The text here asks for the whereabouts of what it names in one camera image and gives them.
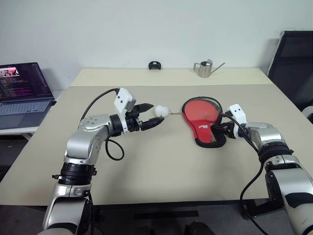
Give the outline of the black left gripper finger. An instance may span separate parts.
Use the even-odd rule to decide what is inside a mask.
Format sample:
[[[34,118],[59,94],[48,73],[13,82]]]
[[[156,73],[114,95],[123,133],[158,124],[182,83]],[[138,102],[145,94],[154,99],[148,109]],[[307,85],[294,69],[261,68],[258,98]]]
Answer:
[[[164,121],[163,117],[154,117],[145,122],[142,122],[142,130],[154,128]]]
[[[154,107],[153,104],[142,103],[142,104],[137,104],[135,106],[135,109],[138,111],[138,113],[144,113],[153,107]]]

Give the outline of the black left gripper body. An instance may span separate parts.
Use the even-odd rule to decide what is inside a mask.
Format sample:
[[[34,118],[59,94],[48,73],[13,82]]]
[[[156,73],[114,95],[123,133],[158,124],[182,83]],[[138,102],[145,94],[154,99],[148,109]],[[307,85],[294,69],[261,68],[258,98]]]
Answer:
[[[140,130],[142,121],[139,119],[139,114],[140,112],[137,109],[126,113],[126,124],[129,132]]]

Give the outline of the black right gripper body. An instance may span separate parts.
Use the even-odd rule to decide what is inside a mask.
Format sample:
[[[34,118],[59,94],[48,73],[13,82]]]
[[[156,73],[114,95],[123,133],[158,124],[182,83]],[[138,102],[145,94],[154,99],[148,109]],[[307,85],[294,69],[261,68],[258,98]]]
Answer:
[[[235,123],[232,121],[221,123],[221,127],[223,130],[224,135],[226,135],[229,138],[235,138],[234,135],[234,127]]]

